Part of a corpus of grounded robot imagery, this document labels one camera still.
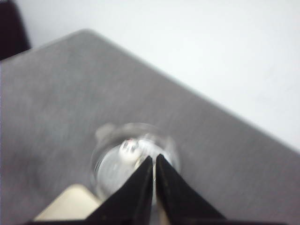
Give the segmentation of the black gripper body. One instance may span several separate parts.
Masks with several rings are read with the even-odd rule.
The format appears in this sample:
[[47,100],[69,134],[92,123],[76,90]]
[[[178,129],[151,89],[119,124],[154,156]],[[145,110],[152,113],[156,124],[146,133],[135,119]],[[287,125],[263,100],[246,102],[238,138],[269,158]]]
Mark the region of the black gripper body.
[[13,0],[0,2],[0,59],[4,60],[30,49],[19,9]]

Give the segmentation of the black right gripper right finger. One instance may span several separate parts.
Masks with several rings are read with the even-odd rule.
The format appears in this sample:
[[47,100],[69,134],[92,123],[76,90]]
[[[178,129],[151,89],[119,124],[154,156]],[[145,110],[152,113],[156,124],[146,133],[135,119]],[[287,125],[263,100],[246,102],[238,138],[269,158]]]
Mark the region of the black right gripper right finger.
[[218,210],[194,191],[163,155],[156,158],[156,194],[172,225],[219,225]]

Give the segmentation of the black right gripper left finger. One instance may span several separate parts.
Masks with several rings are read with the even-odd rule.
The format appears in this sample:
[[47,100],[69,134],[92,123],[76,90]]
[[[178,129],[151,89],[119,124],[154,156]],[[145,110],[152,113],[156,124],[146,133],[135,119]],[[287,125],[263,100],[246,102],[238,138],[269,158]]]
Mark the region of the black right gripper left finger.
[[153,196],[153,162],[146,157],[124,185],[86,218],[88,225],[148,225]]

